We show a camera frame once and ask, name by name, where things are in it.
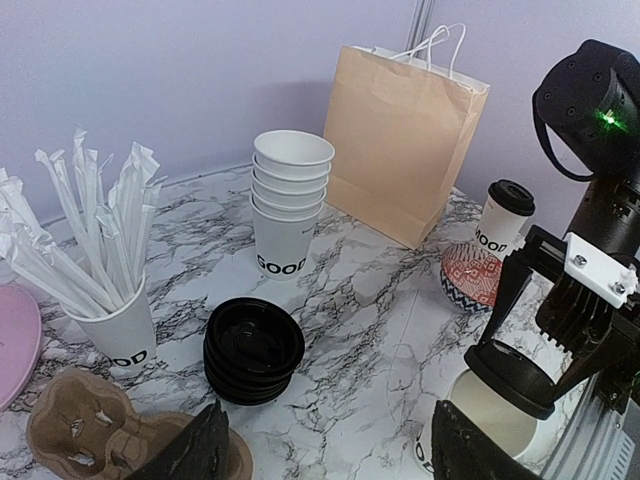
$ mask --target lavender wall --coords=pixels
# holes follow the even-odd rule
[[[342,44],[405,46],[413,0],[58,0],[0,15],[0,166],[59,215],[33,152],[76,124],[106,155],[153,148],[177,179],[248,163],[272,128],[321,132]],[[110,172],[110,180],[116,169]]]
[[[536,222],[564,233],[584,185],[557,173],[539,148],[531,95],[551,67],[587,38],[640,57],[638,19],[640,3],[633,0],[439,0],[431,29],[465,22],[457,69],[492,85],[458,186],[483,202],[499,176],[521,181],[537,198]],[[566,148],[557,153],[580,169]]]

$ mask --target marble countertop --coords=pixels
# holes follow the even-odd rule
[[[199,412],[216,398],[202,362],[211,310],[232,297],[263,298],[293,315],[307,349],[277,400],[259,407],[223,401],[231,427],[251,448],[254,478],[428,478],[413,458],[414,438],[466,368],[463,354],[488,319],[449,303],[438,280],[439,257],[452,242],[472,238],[480,207],[454,192],[415,251],[327,207],[303,274],[278,283],[254,264],[249,183],[243,167],[164,189],[147,264],[158,357],[116,383],[140,412]],[[73,249],[65,224],[49,230]],[[21,283],[1,268],[1,281]],[[545,291],[536,279],[501,335],[557,378],[564,356],[533,321]],[[113,381],[108,361],[75,323],[36,295],[44,349],[26,390],[0,413],[0,479],[56,478],[34,462],[25,441],[31,407],[56,373],[80,367]],[[523,464],[540,472],[578,399],[571,392],[540,423]]]

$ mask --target bolt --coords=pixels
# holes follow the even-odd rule
[[[573,258],[573,263],[575,263],[578,267],[584,267],[587,264],[587,259],[582,255],[576,255]]]
[[[616,292],[618,295],[624,295],[627,289],[620,282],[616,282],[613,284],[613,291]]]

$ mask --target pink plate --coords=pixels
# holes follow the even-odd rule
[[[40,357],[42,321],[36,301],[19,287],[0,287],[0,412],[29,382]]]

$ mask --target coffee cup with black lid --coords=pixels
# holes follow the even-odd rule
[[[513,242],[524,222],[534,212],[529,190],[511,180],[493,182],[476,227],[475,243],[504,260],[513,251]]]

